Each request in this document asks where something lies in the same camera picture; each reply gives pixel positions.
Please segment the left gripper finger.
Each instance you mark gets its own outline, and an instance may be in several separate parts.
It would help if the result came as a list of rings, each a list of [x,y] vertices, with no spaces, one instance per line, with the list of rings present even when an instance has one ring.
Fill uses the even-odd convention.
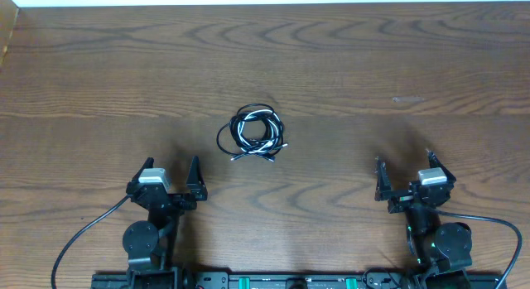
[[[143,171],[145,169],[152,169],[153,168],[153,164],[154,164],[154,158],[153,157],[148,157],[145,160],[145,162],[143,163],[143,165],[140,167],[140,169],[137,171],[137,173],[133,176],[133,178],[131,179],[131,182],[132,183],[138,183],[140,175],[143,173]]]
[[[190,170],[186,179],[186,186],[190,193],[197,201],[206,201],[208,198],[208,191],[205,185],[204,178],[200,169],[200,159],[198,156],[193,156],[190,164]]]

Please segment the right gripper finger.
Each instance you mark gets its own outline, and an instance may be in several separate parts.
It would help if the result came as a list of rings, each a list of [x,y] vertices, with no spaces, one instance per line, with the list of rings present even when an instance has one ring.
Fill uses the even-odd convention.
[[[386,163],[379,158],[376,159],[377,184],[374,199],[376,201],[389,200],[392,196],[393,188],[388,177]]]
[[[447,177],[447,182],[454,184],[456,182],[456,177],[441,163],[436,154],[433,151],[427,152],[427,159],[429,161],[430,168],[439,167],[442,169],[444,174]]]

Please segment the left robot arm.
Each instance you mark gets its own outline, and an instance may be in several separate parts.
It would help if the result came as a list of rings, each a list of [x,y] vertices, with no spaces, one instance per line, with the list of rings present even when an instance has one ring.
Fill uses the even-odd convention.
[[[195,286],[191,274],[175,266],[172,258],[180,217],[208,198],[197,156],[192,158],[185,185],[186,192],[172,194],[166,170],[154,167],[152,157],[128,182],[127,196],[148,212],[146,220],[129,225],[123,234],[123,248],[128,254],[128,288]]]

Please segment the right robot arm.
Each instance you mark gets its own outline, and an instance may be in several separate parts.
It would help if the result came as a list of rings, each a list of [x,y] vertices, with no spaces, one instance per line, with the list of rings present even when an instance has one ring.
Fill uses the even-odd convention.
[[[404,213],[407,243],[419,267],[401,278],[402,288],[469,288],[466,279],[456,281],[447,273],[463,271],[472,264],[472,238],[467,224],[442,223],[437,208],[447,202],[456,182],[455,176],[432,151],[427,153],[429,167],[417,173],[417,179],[405,190],[394,190],[386,163],[376,160],[377,185],[374,199],[387,201],[390,214]]]

